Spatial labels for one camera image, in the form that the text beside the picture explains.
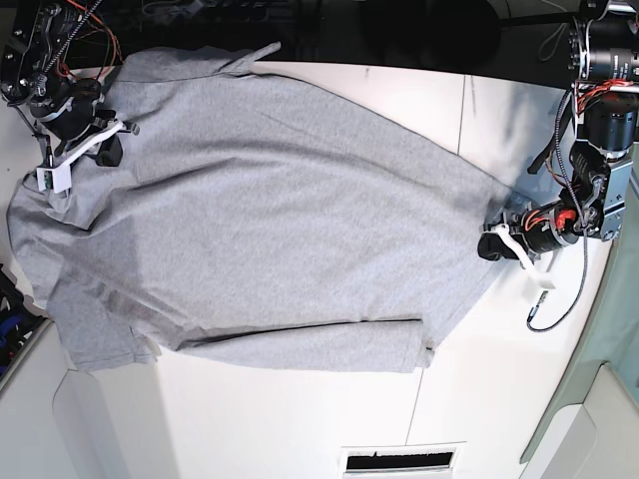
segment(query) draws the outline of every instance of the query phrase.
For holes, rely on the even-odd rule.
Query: air vent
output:
[[[451,477],[460,444],[344,448],[340,477],[385,479]]]

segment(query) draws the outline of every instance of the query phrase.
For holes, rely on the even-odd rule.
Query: white tabletop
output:
[[[255,71],[300,78],[344,96],[536,200],[556,192],[545,172],[539,178],[521,172],[550,138],[557,90],[384,67],[263,62]],[[0,262],[28,292],[10,254],[4,212],[16,182],[41,158],[26,127],[8,109],[0,109],[0,145]],[[468,233],[479,237],[479,231]],[[308,468],[304,475],[311,479],[336,478],[342,446],[461,442],[454,477],[514,479],[523,470],[519,457],[566,367],[603,273],[609,244],[589,244],[583,298],[561,327],[545,334],[526,329],[540,291],[513,261],[423,372],[262,371],[165,351],[156,367],[134,365],[94,375],[129,468],[142,475],[155,467],[148,460],[148,431],[162,421],[171,431],[183,478],[299,477],[301,467]],[[558,256],[553,271],[560,289],[539,310],[537,326],[554,322],[567,309],[581,264],[578,246]],[[123,384],[129,388],[126,398]],[[160,415],[148,408],[158,397]]]

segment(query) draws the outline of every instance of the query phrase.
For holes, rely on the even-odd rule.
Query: black cable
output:
[[[18,82],[20,81],[20,74],[22,73],[22,66],[24,65],[24,59],[27,56],[27,52],[31,50],[31,45],[33,44],[33,36],[35,34],[35,31],[36,31],[36,24],[34,20],[33,28],[31,29],[31,35],[29,36],[29,43],[27,44],[27,49],[22,54],[22,58],[20,59],[20,65],[18,65],[18,73],[16,74],[16,81],[13,84],[14,88],[18,85]]]
[[[603,94],[602,95],[598,95],[598,96],[594,97],[593,99],[589,100],[588,104],[586,105],[586,108],[583,109],[582,113],[586,113],[590,108],[594,107],[601,100],[603,100]]]
[[[13,109],[18,112],[18,114],[20,115],[20,118],[22,118],[22,121],[25,123],[25,125],[27,127],[29,127],[29,130],[31,130],[31,134],[36,137],[38,136],[38,131],[35,129],[35,127],[33,125],[31,125],[31,122],[29,122],[29,120],[27,119],[27,116],[24,114],[24,112],[22,110],[20,110],[20,107],[13,107]]]
[[[109,34],[106,31],[103,30],[103,32],[107,36],[107,51],[104,54],[104,61],[102,62],[102,66],[100,67],[100,71],[98,72],[98,76],[96,77],[96,79],[98,80],[100,80],[100,76],[107,66],[107,62],[109,61],[109,52],[111,52],[111,37],[109,37]]]
[[[7,103],[7,107],[11,107],[11,108],[17,108],[17,107],[21,107],[22,105],[24,105],[25,103],[29,102],[33,97],[35,97],[35,92],[31,92],[27,98],[25,98],[24,100],[17,100],[15,102],[9,102]]]
[[[568,128],[568,124],[570,123],[571,119],[572,119],[572,104],[568,105],[566,109],[564,110],[563,115],[561,115],[561,123],[559,125],[559,135],[561,137],[563,137],[563,134],[566,132],[566,129]],[[529,175],[536,175],[537,172],[541,169],[541,167],[543,167],[543,163],[546,161],[546,158],[548,158],[548,155],[550,155],[552,151],[554,150],[554,144],[555,143],[554,143],[554,133],[553,133],[552,137],[550,137],[550,141],[548,142],[548,145],[546,145],[545,148],[541,151],[541,153],[537,155],[537,157],[532,161],[532,163],[526,170]]]
[[[537,329],[536,327],[532,326],[532,324],[530,324],[532,321],[532,317],[529,316],[528,319],[526,320],[526,326],[532,332],[546,332],[546,331],[549,331],[550,329],[554,329],[568,316],[568,314],[572,312],[572,310],[577,305],[579,298],[581,297],[581,293],[583,292],[583,288],[586,283],[586,275],[588,274],[588,241],[587,241],[588,232],[586,230],[586,219],[583,216],[583,210],[581,210],[581,206],[579,205],[579,202],[577,201],[577,196],[575,195],[575,191],[572,188],[572,184],[570,180],[568,179],[568,173],[566,172],[566,166],[563,163],[563,157],[561,156],[561,147],[560,147],[561,117],[566,107],[566,104],[570,100],[571,96],[572,96],[572,92],[570,90],[567,90],[566,93],[563,94],[563,97],[561,98],[561,102],[559,103],[559,110],[557,110],[557,117],[555,118],[554,144],[555,144],[555,155],[557,156],[557,163],[559,164],[559,169],[561,170],[561,176],[563,177],[564,182],[566,183],[568,193],[570,194],[570,198],[572,199],[575,205],[575,208],[577,209],[577,214],[579,214],[579,221],[581,222],[581,230],[583,232],[583,272],[581,273],[581,283],[579,284],[579,290],[577,291],[577,295],[572,301],[572,304],[570,304],[570,307],[568,308],[568,310],[564,312],[563,316],[557,319],[557,321],[555,321],[554,324],[551,324],[548,327],[543,327],[540,329]]]

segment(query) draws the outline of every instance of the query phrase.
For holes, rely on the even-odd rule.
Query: gray fabric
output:
[[[509,189],[255,54],[158,49],[108,101],[140,125],[69,196],[28,177],[12,247],[78,368],[149,362],[146,338],[236,364],[412,371],[490,285],[479,228]]]

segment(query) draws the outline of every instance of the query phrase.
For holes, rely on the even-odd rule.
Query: blue object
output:
[[[15,316],[10,316],[0,324],[0,347],[4,347],[7,344],[7,333],[20,324],[24,320],[24,314],[21,312]]]

